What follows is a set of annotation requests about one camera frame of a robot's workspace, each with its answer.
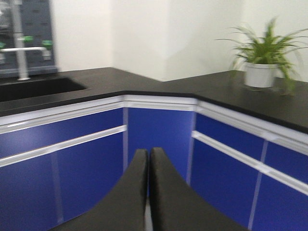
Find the potted plant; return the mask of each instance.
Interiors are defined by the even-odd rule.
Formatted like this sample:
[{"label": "potted plant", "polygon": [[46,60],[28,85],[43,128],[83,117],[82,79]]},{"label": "potted plant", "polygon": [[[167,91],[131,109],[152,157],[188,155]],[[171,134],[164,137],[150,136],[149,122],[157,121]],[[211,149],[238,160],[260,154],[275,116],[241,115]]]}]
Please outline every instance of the potted plant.
[{"label": "potted plant", "polygon": [[246,85],[256,88],[272,87],[276,70],[280,70],[285,79],[286,90],[290,93],[294,89],[294,82],[290,73],[295,73],[295,71],[293,64],[288,61],[286,55],[295,52],[299,57],[298,50],[307,48],[302,47],[301,44],[305,43],[298,41],[297,38],[307,38],[307,36],[299,36],[298,34],[308,30],[308,28],[291,32],[285,36],[276,36],[274,35],[275,22],[276,18],[273,18],[267,23],[263,37],[258,37],[248,26],[238,26],[233,27],[236,33],[246,36],[248,41],[223,40],[236,43],[234,50],[237,53],[232,62],[232,67],[237,70],[243,63],[246,63]]}]

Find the blue cabinet door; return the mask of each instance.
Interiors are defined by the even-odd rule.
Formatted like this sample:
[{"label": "blue cabinet door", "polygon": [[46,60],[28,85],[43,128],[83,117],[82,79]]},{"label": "blue cabinet door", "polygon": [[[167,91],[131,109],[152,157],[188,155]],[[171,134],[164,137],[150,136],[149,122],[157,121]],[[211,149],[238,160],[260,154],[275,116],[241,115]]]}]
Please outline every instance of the blue cabinet door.
[{"label": "blue cabinet door", "polygon": [[265,164],[308,184],[308,156],[269,142]]},{"label": "blue cabinet door", "polygon": [[263,175],[253,231],[307,231],[308,197]]},{"label": "blue cabinet door", "polygon": [[137,148],[162,147],[186,179],[194,112],[128,109],[128,161]]},{"label": "blue cabinet door", "polygon": [[0,158],[121,126],[123,109],[86,115],[0,135]]},{"label": "blue cabinet door", "polygon": [[64,221],[91,209],[123,172],[122,133],[57,151]]},{"label": "blue cabinet door", "polygon": [[195,140],[191,187],[219,211],[248,226],[258,171]]},{"label": "blue cabinet door", "polygon": [[261,160],[264,143],[263,138],[201,114],[197,114],[196,116],[195,130],[236,149],[241,153],[257,160]]},{"label": "blue cabinet door", "polygon": [[0,168],[0,230],[43,231],[57,225],[51,155]]}]

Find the black countertop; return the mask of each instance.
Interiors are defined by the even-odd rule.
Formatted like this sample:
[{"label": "black countertop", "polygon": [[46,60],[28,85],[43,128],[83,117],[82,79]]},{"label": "black countertop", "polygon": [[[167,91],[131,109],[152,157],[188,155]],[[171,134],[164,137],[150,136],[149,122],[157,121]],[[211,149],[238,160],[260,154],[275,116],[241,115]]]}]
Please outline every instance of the black countertop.
[{"label": "black countertop", "polygon": [[80,103],[123,94],[192,97],[308,134],[308,83],[296,82],[295,95],[282,96],[282,79],[275,87],[253,91],[243,84],[243,72],[229,72],[160,82],[115,68],[41,75],[32,79],[70,77],[85,90],[0,102],[0,116]]}]

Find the blue drawer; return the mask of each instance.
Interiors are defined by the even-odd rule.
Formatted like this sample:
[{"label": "blue drawer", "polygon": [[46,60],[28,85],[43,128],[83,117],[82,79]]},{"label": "blue drawer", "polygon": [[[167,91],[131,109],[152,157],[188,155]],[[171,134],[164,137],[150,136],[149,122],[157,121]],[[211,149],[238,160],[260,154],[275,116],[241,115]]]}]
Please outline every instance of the blue drawer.
[{"label": "blue drawer", "polygon": [[308,156],[269,142],[265,164],[308,184]]},{"label": "blue drawer", "polygon": [[123,109],[86,115],[0,135],[0,158],[123,124]]},{"label": "blue drawer", "polygon": [[257,160],[261,159],[264,139],[207,116],[197,114],[197,131]]}]

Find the blue cabinet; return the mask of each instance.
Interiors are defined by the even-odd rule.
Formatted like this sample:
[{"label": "blue cabinet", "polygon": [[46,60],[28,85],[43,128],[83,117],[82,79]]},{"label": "blue cabinet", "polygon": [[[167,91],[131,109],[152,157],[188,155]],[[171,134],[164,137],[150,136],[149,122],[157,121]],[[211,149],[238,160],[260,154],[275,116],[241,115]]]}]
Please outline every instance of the blue cabinet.
[{"label": "blue cabinet", "polygon": [[219,211],[248,226],[258,171],[195,140],[191,186]]},{"label": "blue cabinet", "polygon": [[123,172],[122,133],[57,151],[64,221],[91,209]]},{"label": "blue cabinet", "polygon": [[252,230],[307,231],[307,196],[263,175]]},{"label": "blue cabinet", "polygon": [[86,115],[0,135],[0,158],[123,124],[123,109]]},{"label": "blue cabinet", "polygon": [[[123,125],[123,109],[0,135],[1,157]],[[0,168],[0,230],[48,230],[102,199],[123,172],[117,133]]]},{"label": "blue cabinet", "polygon": [[0,168],[0,230],[42,231],[56,224],[51,155]]},{"label": "blue cabinet", "polygon": [[162,147],[186,179],[194,112],[128,109],[128,161],[137,148]]}]

